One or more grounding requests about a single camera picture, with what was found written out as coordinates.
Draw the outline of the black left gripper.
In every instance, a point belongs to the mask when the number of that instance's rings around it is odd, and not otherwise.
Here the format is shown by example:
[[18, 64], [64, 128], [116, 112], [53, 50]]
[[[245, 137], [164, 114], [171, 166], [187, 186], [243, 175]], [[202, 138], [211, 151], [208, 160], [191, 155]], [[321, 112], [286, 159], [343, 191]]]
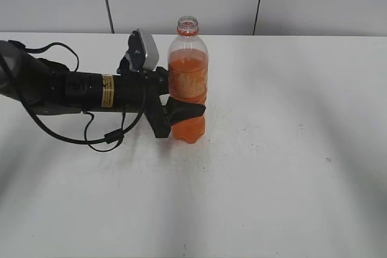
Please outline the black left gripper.
[[128, 133], [145, 116], [157, 138], [167, 138], [171, 126], [203, 116], [203, 104], [188, 103], [169, 97], [166, 109], [160, 96], [169, 93], [169, 72], [158, 66], [154, 71], [130, 71], [119, 68], [114, 76], [114, 107], [121, 112], [136, 113], [135, 120], [123, 133]]

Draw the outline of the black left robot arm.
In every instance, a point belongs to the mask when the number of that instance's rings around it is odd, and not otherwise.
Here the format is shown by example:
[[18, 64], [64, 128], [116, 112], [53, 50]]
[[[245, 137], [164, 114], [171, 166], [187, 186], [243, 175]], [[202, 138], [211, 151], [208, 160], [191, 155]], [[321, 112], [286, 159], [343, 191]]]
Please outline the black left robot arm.
[[171, 127], [200, 117], [206, 107], [161, 95], [169, 92], [169, 72], [157, 65], [158, 50], [153, 39], [133, 32], [128, 50], [116, 75], [70, 71], [64, 64], [32, 55], [45, 47], [26, 48], [14, 41], [1, 41], [1, 57], [14, 80], [1, 72], [1, 95], [21, 97], [36, 115], [79, 114], [81, 112], [129, 112], [145, 115], [157, 138], [169, 136]]

